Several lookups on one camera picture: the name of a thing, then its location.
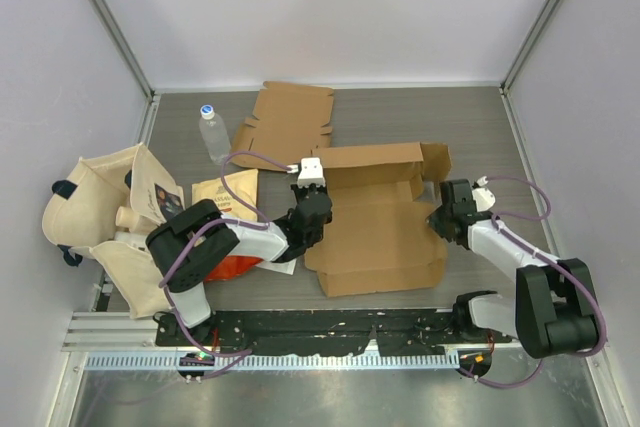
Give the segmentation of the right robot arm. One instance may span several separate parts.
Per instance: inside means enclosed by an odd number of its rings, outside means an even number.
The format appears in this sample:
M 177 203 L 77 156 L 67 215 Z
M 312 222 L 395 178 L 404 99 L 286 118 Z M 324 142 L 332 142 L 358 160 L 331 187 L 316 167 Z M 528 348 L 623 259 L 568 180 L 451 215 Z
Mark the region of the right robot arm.
M 513 232 L 501 213 L 488 177 L 439 185 L 441 204 L 429 215 L 429 227 L 442 239 L 484 258 L 515 286 L 515 296 L 491 291 L 461 294 L 451 327 L 472 342 L 486 330 L 517 339 L 534 359 L 571 354 L 591 356 L 606 343 L 606 323 L 588 266 L 578 258 L 561 259 Z

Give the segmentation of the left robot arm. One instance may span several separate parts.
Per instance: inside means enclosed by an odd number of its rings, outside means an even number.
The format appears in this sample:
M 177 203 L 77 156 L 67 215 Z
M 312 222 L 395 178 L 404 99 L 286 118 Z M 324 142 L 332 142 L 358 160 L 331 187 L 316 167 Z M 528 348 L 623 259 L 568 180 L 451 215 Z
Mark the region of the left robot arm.
M 222 213 L 202 200 L 153 230 L 146 246 L 162 274 L 163 289 L 180 318 L 179 335 L 190 345 L 205 344 L 213 332 L 212 309 L 204 281 L 229 257 L 286 264 L 323 239 L 332 220 L 326 183 L 293 184 L 296 205 L 267 223 Z

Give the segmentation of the large brown cardboard box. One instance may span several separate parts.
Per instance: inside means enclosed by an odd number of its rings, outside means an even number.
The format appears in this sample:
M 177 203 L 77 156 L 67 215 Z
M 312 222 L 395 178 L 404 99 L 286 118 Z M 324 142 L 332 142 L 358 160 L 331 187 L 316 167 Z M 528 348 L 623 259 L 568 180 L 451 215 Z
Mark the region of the large brown cardboard box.
M 443 143 L 317 149 L 332 201 L 324 237 L 304 256 L 328 297 L 433 288 L 444 277 L 447 246 L 427 224 L 436 209 L 426 184 L 451 170 Z

